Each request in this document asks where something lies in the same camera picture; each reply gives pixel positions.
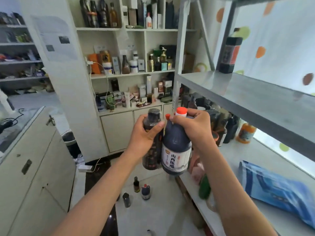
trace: dark floor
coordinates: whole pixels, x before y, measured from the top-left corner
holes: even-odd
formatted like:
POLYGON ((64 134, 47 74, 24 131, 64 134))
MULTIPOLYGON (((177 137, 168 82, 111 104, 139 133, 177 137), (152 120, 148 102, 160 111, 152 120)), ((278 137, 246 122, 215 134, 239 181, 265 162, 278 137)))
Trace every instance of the dark floor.
MULTIPOLYGON (((120 154, 114 154, 109 157, 101 158, 96 166, 96 170, 94 172, 87 172, 86 173, 86 180, 85 180, 85 194, 89 192, 90 189, 98 182, 98 180, 105 174, 105 172, 111 166, 110 160, 119 157, 120 154)), ((86 163, 86 165, 94 166, 97 160, 90 161, 86 163)), ((117 227, 117 218, 116 218, 116 209, 115 205, 113 206, 110 216, 107 219, 107 222, 104 225, 102 233, 100 236, 118 236, 118 227, 117 227)))

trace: white bottle with red cap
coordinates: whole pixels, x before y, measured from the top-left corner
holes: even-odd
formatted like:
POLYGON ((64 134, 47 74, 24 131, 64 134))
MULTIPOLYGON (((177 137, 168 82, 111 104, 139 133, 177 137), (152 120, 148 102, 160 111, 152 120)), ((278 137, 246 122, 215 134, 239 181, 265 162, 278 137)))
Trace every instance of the white bottle with red cap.
MULTIPOLYGON (((187 108, 178 107, 175 115, 187 117, 187 108)), ((172 123, 169 117, 170 115, 167 114, 166 119, 168 121, 163 137, 161 163, 168 174, 178 176, 188 167, 191 156, 191 141, 184 128, 179 124, 172 123)))

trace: plastic wrap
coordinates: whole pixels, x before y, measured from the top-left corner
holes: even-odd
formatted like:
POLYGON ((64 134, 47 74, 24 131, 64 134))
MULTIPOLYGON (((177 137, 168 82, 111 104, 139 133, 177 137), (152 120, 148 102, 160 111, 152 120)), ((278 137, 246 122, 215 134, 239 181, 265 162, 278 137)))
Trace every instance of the plastic wrap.
POLYGON ((291 212, 315 228, 314 198, 305 184, 247 161, 239 164, 239 181, 250 197, 291 212))

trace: forearm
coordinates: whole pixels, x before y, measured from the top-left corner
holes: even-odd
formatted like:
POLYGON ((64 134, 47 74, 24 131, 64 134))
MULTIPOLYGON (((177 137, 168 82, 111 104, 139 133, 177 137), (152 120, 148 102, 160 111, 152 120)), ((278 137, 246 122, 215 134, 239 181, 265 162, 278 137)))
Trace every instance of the forearm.
POLYGON ((277 235, 243 190, 215 142, 200 144, 198 151, 226 235, 277 235))
POLYGON ((99 236, 120 191, 136 165, 126 150, 68 213, 53 236, 99 236))

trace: large dark plastic bottle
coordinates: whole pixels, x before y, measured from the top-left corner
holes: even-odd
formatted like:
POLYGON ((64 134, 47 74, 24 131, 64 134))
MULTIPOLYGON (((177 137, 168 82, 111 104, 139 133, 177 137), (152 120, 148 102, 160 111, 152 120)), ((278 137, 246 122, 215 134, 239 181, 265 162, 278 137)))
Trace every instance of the large dark plastic bottle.
MULTIPOLYGON (((152 108, 148 111, 148 116, 143 120, 143 127, 146 131, 150 131, 156 124, 161 121, 160 110, 152 108)), ((155 170, 161 164, 163 130, 154 138, 150 150, 142 159, 142 165, 147 170, 155 170)))
MULTIPOLYGON (((175 115, 187 116, 187 108, 179 107, 175 115)), ((191 141, 179 124, 167 121, 165 135, 163 137, 163 148, 161 162, 164 171, 168 174, 178 176, 188 167, 191 156, 191 141)))

